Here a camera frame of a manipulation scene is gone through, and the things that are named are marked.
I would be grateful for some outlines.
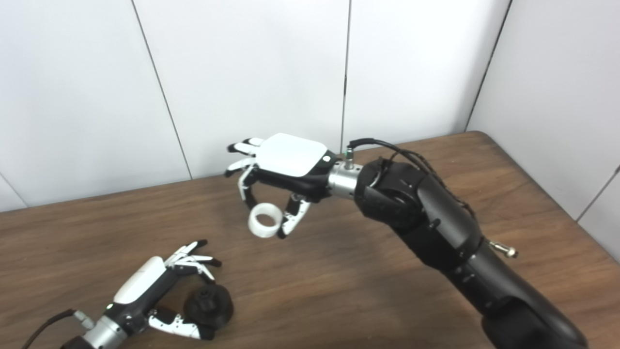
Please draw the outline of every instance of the metal bolt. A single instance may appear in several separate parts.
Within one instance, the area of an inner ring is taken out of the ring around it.
[[[489,246],[493,248],[495,251],[500,252],[506,258],[516,258],[519,255],[519,252],[514,247],[506,246],[499,242],[489,241]]]

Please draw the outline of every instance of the wooden tabletop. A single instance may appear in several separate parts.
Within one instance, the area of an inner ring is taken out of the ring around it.
[[[490,138],[468,132],[403,147],[431,161],[487,237],[518,248],[508,264],[591,348],[620,348],[620,267]],[[378,155],[390,153],[358,152],[356,162]],[[285,192],[255,189],[259,202],[284,207]],[[67,308],[98,319],[149,257],[202,238],[199,254],[224,262],[212,270],[232,295],[231,323],[210,343],[147,330],[122,348],[492,348],[460,293],[352,201],[313,205],[286,240],[253,236],[248,213],[236,177],[219,176],[0,214],[0,348],[21,347]],[[161,304],[181,310],[199,285],[183,279]],[[63,320],[32,348],[59,348],[81,332]]]

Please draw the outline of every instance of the robotic hand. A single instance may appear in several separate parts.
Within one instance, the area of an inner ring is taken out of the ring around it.
[[[181,246],[166,261],[151,257],[131,276],[114,296],[103,316],[92,325],[90,319],[80,319],[88,331],[65,343],[63,349],[115,349],[129,336],[143,332],[148,326],[183,337],[211,340],[215,330],[226,325],[232,317],[233,305],[226,288],[215,285],[215,279],[205,265],[221,266],[210,256],[191,253],[206,245],[206,240]],[[196,290],[185,303],[184,319],[165,308],[156,308],[159,300],[181,276],[197,274],[207,283]]]
[[[360,145],[388,147],[394,154],[356,165],[353,151]],[[250,138],[228,150],[250,156],[225,175],[243,171],[239,190],[252,209],[249,225],[256,235],[285,238],[310,202],[352,199],[365,217],[390,226],[424,264],[448,278],[482,314],[484,332],[496,348],[587,348],[579,329],[493,252],[516,257],[516,250],[487,240],[471,208],[418,153],[363,138],[349,143],[343,160],[323,144],[285,134]],[[409,162],[393,161],[396,155]],[[257,205],[251,191],[257,181],[292,192],[284,214],[274,205]],[[270,206],[258,209],[261,205]],[[276,226],[257,228],[257,214],[271,215]]]

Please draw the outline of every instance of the black object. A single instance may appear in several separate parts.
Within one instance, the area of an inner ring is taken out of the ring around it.
[[[228,290],[210,284],[194,291],[185,301],[183,310],[188,320],[215,331],[228,324],[234,308]]]
[[[587,340],[553,304],[486,244],[471,208],[452,194],[419,154],[364,138],[409,163],[378,159],[363,167],[355,203],[365,217],[388,224],[420,260],[441,271],[482,314],[498,349],[586,349]]]

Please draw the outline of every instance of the white ring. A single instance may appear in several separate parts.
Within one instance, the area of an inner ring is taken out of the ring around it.
[[[260,214],[265,214],[273,218],[275,225],[262,225],[257,219],[257,216]],[[263,202],[262,204],[254,206],[254,208],[250,211],[247,226],[250,228],[252,234],[258,237],[268,238],[274,236],[278,232],[278,229],[280,229],[280,224],[282,224],[283,217],[284,215],[282,214],[282,211],[280,211],[276,205]]]

